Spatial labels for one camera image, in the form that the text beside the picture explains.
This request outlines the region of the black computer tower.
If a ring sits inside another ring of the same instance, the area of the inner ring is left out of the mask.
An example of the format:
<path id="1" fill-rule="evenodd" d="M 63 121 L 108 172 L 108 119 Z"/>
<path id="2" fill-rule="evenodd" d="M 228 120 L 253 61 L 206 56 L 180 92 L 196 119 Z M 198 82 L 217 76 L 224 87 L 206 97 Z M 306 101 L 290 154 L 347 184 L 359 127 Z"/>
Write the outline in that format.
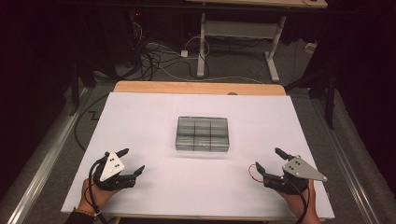
<path id="1" fill-rule="evenodd" d="M 109 10 L 102 15 L 106 37 L 114 64 L 129 66 L 134 57 L 132 26 L 127 10 Z"/>

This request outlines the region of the white-legged desk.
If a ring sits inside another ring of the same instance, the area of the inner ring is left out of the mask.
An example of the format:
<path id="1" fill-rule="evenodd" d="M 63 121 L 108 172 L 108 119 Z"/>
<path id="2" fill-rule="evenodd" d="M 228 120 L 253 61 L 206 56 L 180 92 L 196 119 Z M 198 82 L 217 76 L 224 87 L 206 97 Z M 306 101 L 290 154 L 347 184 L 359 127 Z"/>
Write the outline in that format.
<path id="1" fill-rule="evenodd" d="M 209 5 L 240 6 L 240 7 L 273 7 L 274 9 L 324 9 L 328 6 L 326 0 L 188 0 L 199 3 L 202 7 Z M 277 22 L 257 23 L 247 21 L 210 21 L 206 13 L 201 15 L 200 45 L 197 57 L 197 76 L 205 75 L 205 57 L 209 45 L 205 38 L 208 35 L 224 37 L 268 38 L 272 40 L 272 48 L 264 52 L 264 59 L 273 82 L 279 81 L 274 55 L 281 37 L 286 16 L 281 16 Z"/>

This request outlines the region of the metal floor rail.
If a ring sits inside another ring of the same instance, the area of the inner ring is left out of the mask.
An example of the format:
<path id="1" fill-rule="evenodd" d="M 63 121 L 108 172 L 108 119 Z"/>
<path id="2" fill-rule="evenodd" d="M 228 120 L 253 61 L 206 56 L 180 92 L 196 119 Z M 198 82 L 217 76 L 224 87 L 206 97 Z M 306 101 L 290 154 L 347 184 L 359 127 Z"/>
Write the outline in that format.
<path id="1" fill-rule="evenodd" d="M 330 128 L 328 122 L 325 119 L 324 109 L 320 100 L 313 100 L 312 105 L 318 114 L 319 120 L 324 125 L 327 135 L 330 137 L 332 142 L 332 151 L 335 158 L 340 166 L 346 183 L 349 187 L 355 204 L 358 206 L 360 213 L 364 219 L 365 224 L 378 224 L 378 218 L 373 210 L 372 205 L 369 202 L 367 193 L 358 179 L 356 172 L 354 171 L 351 163 L 349 162 L 347 155 L 341 145 L 340 140 L 337 138 L 335 131 Z"/>
<path id="2" fill-rule="evenodd" d="M 0 224 L 63 224 L 67 219 L 61 208 L 81 150 L 66 145 L 91 95 L 92 90 L 83 89 L 78 96 L 80 106 L 74 107 L 71 94 L 66 94 L 63 111 L 0 202 Z"/>

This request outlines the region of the black stand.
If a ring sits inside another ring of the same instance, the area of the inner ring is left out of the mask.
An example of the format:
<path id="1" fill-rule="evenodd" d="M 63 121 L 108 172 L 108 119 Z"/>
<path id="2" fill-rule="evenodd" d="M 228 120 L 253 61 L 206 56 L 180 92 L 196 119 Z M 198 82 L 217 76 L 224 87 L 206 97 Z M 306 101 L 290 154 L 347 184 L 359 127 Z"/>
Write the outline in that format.
<path id="1" fill-rule="evenodd" d="M 96 86 L 92 68 L 85 61 L 75 61 L 71 66 L 71 116 L 76 114 L 79 107 L 79 82 L 82 82 L 87 88 L 94 88 Z"/>
<path id="2" fill-rule="evenodd" d="M 324 96 L 325 110 L 324 119 L 330 129 L 333 129 L 333 108 L 336 82 L 336 69 L 330 65 L 324 65 L 315 72 L 309 72 L 307 75 L 287 84 L 284 87 L 285 92 L 296 88 L 308 88 L 310 98 L 319 99 Z"/>

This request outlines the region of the person's right hand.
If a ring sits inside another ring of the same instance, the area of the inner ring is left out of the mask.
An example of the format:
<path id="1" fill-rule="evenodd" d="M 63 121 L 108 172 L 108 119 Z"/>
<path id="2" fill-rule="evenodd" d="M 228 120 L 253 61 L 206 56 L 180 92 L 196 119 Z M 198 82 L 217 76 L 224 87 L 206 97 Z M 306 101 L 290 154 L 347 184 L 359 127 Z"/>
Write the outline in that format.
<path id="1" fill-rule="evenodd" d="M 289 195 L 283 192 L 279 192 L 279 195 L 287 202 L 290 211 L 296 216 L 301 217 L 304 212 L 303 201 L 298 195 Z M 305 210 L 306 216 L 318 217 L 316 209 L 316 190 L 314 187 L 314 182 L 309 181 L 308 189 L 303 192 L 303 196 L 306 201 L 308 201 L 307 209 Z"/>

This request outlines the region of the person's left hand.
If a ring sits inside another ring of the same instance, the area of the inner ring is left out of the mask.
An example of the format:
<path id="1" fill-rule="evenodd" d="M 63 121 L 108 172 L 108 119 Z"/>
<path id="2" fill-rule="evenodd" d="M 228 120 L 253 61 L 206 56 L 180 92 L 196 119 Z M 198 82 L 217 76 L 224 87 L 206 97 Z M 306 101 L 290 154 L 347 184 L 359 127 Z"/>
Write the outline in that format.
<path id="1" fill-rule="evenodd" d="M 97 206 L 98 210 L 101 210 L 117 193 L 117 190 L 101 190 L 96 185 L 90 184 L 88 179 L 85 179 L 82 184 L 81 197 L 80 202 L 78 203 L 77 210 L 94 215 L 94 205 Z"/>

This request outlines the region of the clear plastic compartment box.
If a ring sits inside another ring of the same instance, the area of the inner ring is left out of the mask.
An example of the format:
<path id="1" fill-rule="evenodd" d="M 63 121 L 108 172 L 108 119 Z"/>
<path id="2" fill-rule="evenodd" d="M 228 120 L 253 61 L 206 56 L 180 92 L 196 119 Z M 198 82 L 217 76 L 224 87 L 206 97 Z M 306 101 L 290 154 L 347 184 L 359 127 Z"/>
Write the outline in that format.
<path id="1" fill-rule="evenodd" d="M 230 147 L 228 120 L 211 117 L 179 117 L 176 149 L 227 152 Z"/>

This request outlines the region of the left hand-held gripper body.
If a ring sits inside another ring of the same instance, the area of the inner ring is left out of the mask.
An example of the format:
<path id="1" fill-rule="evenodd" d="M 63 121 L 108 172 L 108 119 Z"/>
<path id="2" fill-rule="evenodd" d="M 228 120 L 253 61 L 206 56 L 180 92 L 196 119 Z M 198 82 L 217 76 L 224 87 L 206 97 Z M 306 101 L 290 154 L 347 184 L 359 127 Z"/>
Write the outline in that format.
<path id="1" fill-rule="evenodd" d="M 116 152 L 106 152 L 105 156 L 93 165 L 93 182 L 101 190 L 113 191 L 133 188 L 136 178 L 132 175 L 120 175 L 125 166 Z"/>

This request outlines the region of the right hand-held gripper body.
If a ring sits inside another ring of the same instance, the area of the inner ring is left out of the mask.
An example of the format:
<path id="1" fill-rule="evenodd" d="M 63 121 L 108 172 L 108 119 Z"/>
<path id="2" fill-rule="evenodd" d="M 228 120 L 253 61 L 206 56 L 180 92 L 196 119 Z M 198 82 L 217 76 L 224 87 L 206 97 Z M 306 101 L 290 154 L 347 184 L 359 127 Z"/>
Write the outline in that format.
<path id="1" fill-rule="evenodd" d="M 298 195 L 308 189 L 310 180 L 326 182 L 328 178 L 299 156 L 283 156 L 283 175 L 271 175 L 262 170 L 263 185 L 289 195 Z"/>

